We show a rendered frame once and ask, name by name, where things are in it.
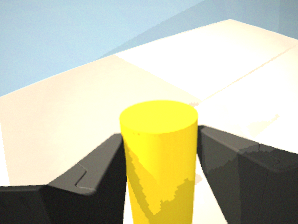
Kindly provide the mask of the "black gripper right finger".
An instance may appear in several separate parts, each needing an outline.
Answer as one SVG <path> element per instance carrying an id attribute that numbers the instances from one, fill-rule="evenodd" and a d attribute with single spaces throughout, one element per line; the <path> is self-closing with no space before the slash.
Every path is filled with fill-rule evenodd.
<path id="1" fill-rule="evenodd" d="M 298 224 L 298 153 L 198 124 L 197 156 L 226 224 Z"/>

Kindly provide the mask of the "yellow tall cylinder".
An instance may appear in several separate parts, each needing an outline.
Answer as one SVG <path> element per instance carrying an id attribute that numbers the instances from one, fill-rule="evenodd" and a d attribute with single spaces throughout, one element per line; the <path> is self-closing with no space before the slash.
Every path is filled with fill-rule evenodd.
<path id="1" fill-rule="evenodd" d="M 192 224 L 197 121 L 197 109 L 178 101 L 141 101 L 120 113 L 134 224 Z"/>

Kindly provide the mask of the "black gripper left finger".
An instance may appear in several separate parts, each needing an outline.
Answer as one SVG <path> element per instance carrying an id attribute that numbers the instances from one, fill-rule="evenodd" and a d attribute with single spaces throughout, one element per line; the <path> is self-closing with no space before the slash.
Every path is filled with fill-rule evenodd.
<path id="1" fill-rule="evenodd" d="M 124 224 L 125 190 L 117 132 L 51 183 L 0 186 L 0 224 Z"/>

